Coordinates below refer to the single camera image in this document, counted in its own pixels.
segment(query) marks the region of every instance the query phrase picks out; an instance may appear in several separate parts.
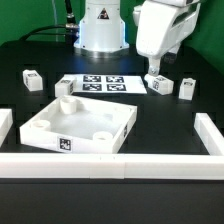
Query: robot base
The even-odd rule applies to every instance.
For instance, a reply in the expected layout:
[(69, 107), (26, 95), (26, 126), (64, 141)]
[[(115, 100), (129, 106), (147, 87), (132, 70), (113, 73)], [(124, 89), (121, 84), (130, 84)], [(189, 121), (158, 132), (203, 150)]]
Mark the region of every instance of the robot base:
[(81, 54), (83, 56), (92, 58), (116, 58), (129, 54), (129, 48), (123, 48), (115, 52), (100, 52), (100, 51), (88, 51), (83, 48), (74, 48), (75, 54)]

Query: black table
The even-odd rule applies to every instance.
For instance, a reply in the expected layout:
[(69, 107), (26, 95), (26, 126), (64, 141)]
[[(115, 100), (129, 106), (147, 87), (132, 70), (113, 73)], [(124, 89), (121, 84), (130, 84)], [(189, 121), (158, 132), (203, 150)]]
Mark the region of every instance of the black table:
[[(49, 152), (20, 144), (19, 127), (52, 102), (55, 83), (66, 74), (147, 73), (147, 60), (132, 47), (130, 54), (115, 59), (77, 56), (63, 43), (9, 42), (0, 48), (1, 108), (12, 108), (14, 125), (1, 147), (2, 152)], [(44, 90), (29, 92), (22, 80), (25, 69), (35, 69), (44, 80)], [(173, 65), (162, 63), (161, 74), (174, 81), (172, 95), (76, 94), (138, 106), (137, 121), (122, 153), (207, 154), (194, 131), (197, 112), (210, 115), (220, 131), (224, 127), (224, 76), (191, 48), (180, 51)], [(183, 78), (197, 80), (192, 101), (178, 99)]]
[[(129, 55), (109, 60), (75, 55), (63, 43), (13, 41), (0, 48), (0, 69), (0, 108), (11, 108), (14, 121), (0, 151), (50, 153), (21, 145), (19, 127), (55, 99), (54, 84), (65, 73), (144, 77), (148, 63), (134, 46)], [(25, 69), (38, 71), (43, 91), (29, 92)], [(188, 47), (173, 65), (162, 63), (161, 74), (174, 81), (173, 94), (147, 89), (147, 95), (76, 95), (138, 106), (136, 124), (119, 153), (208, 154), (193, 129), (194, 118), (208, 113), (223, 132), (224, 76)], [(189, 77), (197, 80), (194, 98), (179, 100), (181, 81)], [(223, 181), (0, 180), (5, 223), (223, 223), (223, 197)]]

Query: white box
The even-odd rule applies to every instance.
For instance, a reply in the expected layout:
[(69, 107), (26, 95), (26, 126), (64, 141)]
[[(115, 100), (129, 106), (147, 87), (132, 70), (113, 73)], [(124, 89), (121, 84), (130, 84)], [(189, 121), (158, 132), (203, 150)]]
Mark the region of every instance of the white box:
[(148, 87), (155, 90), (161, 95), (171, 94), (173, 92), (173, 81), (162, 75), (152, 76), (145, 75), (145, 81), (148, 82)]
[(117, 153), (136, 115), (136, 106), (61, 96), (20, 127), (20, 139), (65, 153)]
[(43, 90), (42, 77), (35, 70), (24, 70), (23, 82), (29, 91)]
[(0, 109), (0, 147), (12, 126), (12, 110)]
[(75, 76), (65, 75), (60, 81), (55, 84), (55, 97), (71, 95), (73, 93), (75, 83)]
[(180, 85), (179, 99), (192, 100), (194, 95), (196, 80), (188, 78), (183, 79)]

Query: cable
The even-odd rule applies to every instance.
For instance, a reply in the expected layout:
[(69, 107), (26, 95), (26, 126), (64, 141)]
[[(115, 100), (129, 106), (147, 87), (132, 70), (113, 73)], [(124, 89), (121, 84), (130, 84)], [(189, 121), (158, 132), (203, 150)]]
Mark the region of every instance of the cable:
[(57, 9), (56, 9), (56, 5), (55, 5), (55, 0), (52, 0), (52, 7), (53, 7), (53, 13), (54, 13), (54, 25), (58, 24), (58, 15), (57, 15)]
[(72, 12), (72, 5), (70, 0), (65, 0), (65, 7), (67, 12), (67, 23), (76, 24), (75, 16)]
[(29, 32), (28, 34), (22, 36), (19, 38), (19, 40), (27, 40), (30, 36), (32, 36), (33, 34), (35, 33), (38, 33), (40, 31), (44, 31), (44, 30), (50, 30), (50, 29), (58, 29), (58, 28), (66, 28), (65, 25), (52, 25), (52, 26), (45, 26), (45, 27), (41, 27), (41, 28), (38, 28), (38, 29), (35, 29), (31, 32)]

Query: small white block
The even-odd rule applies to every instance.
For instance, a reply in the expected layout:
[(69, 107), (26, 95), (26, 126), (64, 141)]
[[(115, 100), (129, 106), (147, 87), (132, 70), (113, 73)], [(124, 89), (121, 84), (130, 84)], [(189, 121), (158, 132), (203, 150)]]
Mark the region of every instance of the small white block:
[(12, 126), (12, 110), (0, 109), (0, 147)]
[(164, 76), (151, 76), (145, 75), (145, 81), (148, 82), (148, 87), (155, 90), (161, 95), (171, 94), (173, 92), (173, 81), (165, 78)]
[(180, 85), (179, 99), (192, 100), (194, 95), (196, 80), (188, 78), (183, 79)]
[(23, 82), (29, 91), (43, 90), (42, 77), (35, 70), (24, 70)]
[(71, 95), (75, 85), (75, 77), (64, 76), (59, 82), (55, 84), (55, 97), (63, 95)]

